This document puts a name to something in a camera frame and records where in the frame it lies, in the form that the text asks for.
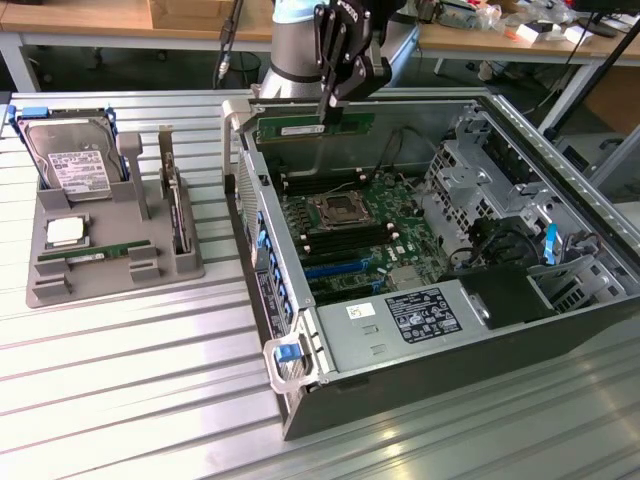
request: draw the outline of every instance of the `motherboard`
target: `motherboard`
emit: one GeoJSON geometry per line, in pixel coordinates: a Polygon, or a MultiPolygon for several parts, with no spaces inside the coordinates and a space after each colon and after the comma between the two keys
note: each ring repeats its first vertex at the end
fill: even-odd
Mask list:
{"type": "Polygon", "coordinates": [[[296,195],[280,192],[317,305],[429,285],[447,269],[442,240],[424,219],[412,179],[387,171],[357,180],[324,192],[321,185],[341,180],[291,184],[296,195]]]}

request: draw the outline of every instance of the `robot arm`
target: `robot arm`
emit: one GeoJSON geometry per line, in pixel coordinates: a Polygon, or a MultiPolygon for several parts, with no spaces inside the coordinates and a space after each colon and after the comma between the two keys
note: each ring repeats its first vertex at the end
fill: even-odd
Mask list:
{"type": "Polygon", "coordinates": [[[362,100],[391,80],[383,57],[387,23],[406,0],[331,0],[314,10],[316,63],[322,97],[318,115],[323,123],[339,119],[341,105],[362,100]]]}
{"type": "Polygon", "coordinates": [[[271,68],[260,97],[320,96],[322,121],[338,121],[345,102],[389,83],[389,62],[402,65],[415,44],[415,25],[391,18],[405,1],[276,0],[271,68]]]}

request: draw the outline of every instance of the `slotted aluminum surface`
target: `slotted aluminum surface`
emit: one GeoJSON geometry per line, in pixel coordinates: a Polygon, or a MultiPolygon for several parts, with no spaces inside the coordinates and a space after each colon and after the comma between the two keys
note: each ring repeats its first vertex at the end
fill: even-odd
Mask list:
{"type": "Polygon", "coordinates": [[[160,165],[158,125],[173,125],[207,274],[200,285],[161,294],[29,310],[24,285],[36,172],[5,124],[1,479],[639,475],[640,322],[619,324],[571,355],[283,442],[223,202],[223,98],[212,92],[15,96],[18,107],[111,104],[121,131],[142,132],[141,168],[150,175],[160,165]]]}

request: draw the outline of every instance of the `warning label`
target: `warning label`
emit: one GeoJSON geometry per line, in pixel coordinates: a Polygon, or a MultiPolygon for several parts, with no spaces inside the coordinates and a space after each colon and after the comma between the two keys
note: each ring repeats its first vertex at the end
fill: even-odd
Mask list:
{"type": "Polygon", "coordinates": [[[385,300],[407,343],[421,342],[462,330],[439,288],[385,300]]]}

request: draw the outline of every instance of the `wooden desk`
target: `wooden desk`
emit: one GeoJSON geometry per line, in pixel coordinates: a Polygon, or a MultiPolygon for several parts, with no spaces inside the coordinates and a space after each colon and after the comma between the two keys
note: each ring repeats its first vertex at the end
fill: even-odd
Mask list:
{"type": "MultiPolygon", "coordinates": [[[[246,0],[236,40],[271,42],[270,0],[246,0]]],[[[220,32],[154,29],[147,0],[46,0],[9,4],[0,23],[7,32],[113,35],[217,40],[220,32]]]]}
{"type": "MultiPolygon", "coordinates": [[[[20,92],[38,90],[31,66],[22,54],[25,45],[77,47],[217,50],[219,32],[153,29],[147,0],[46,0],[43,6],[0,2],[0,51],[20,92]]],[[[268,51],[272,32],[271,0],[245,0],[236,36],[236,50],[268,51]]],[[[615,39],[594,37],[578,49],[572,64],[581,65],[563,95],[542,123],[555,123],[589,78],[613,50],[615,39]]],[[[564,63],[574,45],[511,40],[497,32],[463,31],[441,25],[420,27],[419,45],[427,58],[564,63]]],[[[640,39],[618,62],[640,66],[640,39]]]]}
{"type": "MultiPolygon", "coordinates": [[[[594,36],[589,43],[578,48],[574,59],[586,60],[591,58],[606,57],[613,51],[621,40],[622,34],[616,38],[604,38],[594,36]]],[[[530,44],[522,40],[512,40],[497,32],[482,32],[479,30],[460,31],[442,25],[423,25],[420,31],[420,48],[425,51],[446,51],[455,56],[457,52],[463,54],[478,53],[493,58],[493,55],[518,55],[523,57],[530,55],[532,62],[538,61],[535,57],[558,57],[559,62],[564,62],[571,54],[575,45],[568,41],[538,42],[530,44]]],[[[637,38],[622,58],[627,61],[640,62],[640,38],[637,38]]]]}

